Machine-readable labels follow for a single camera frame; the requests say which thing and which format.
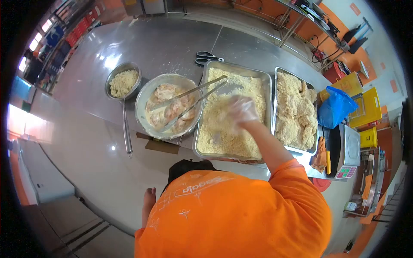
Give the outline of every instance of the orange t-shirt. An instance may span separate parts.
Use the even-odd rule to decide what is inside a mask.
[[[135,257],[317,257],[331,214],[296,159],[270,180],[194,170],[175,179],[135,233]]]

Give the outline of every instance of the hand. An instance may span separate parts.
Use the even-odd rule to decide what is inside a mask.
[[[149,214],[153,206],[156,203],[156,188],[148,188],[143,195],[143,207],[142,207],[142,227],[146,227]]]
[[[143,196],[143,207],[148,208],[149,211],[156,203],[156,188],[148,188]]]
[[[245,122],[259,121],[255,103],[251,97],[232,96],[228,104],[228,115],[235,124],[241,127]]]

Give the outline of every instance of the blue plastic bag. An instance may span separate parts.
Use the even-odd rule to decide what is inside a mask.
[[[327,86],[326,91],[330,96],[318,109],[318,123],[334,129],[348,114],[358,109],[358,105],[342,90]]]

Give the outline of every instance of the scissors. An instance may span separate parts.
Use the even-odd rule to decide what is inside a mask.
[[[208,51],[198,51],[197,58],[195,58],[195,63],[200,66],[204,66],[206,62],[210,60],[218,60],[224,62],[224,58],[216,57]]]

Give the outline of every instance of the yellow container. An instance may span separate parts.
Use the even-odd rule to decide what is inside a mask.
[[[380,108],[379,97],[375,87],[363,93],[364,115],[356,117],[357,112],[361,114],[363,105],[361,99],[356,99],[354,101],[357,103],[358,109],[349,115],[351,118],[349,126],[351,128],[365,125],[382,118],[382,110]]]
[[[360,148],[377,147],[377,128],[360,132]]]
[[[343,79],[331,85],[331,87],[344,91],[350,97],[363,92],[363,83],[361,82],[360,76],[356,72],[352,72]],[[328,94],[326,90],[320,91],[320,99],[322,102],[328,99],[329,96],[330,94]]]

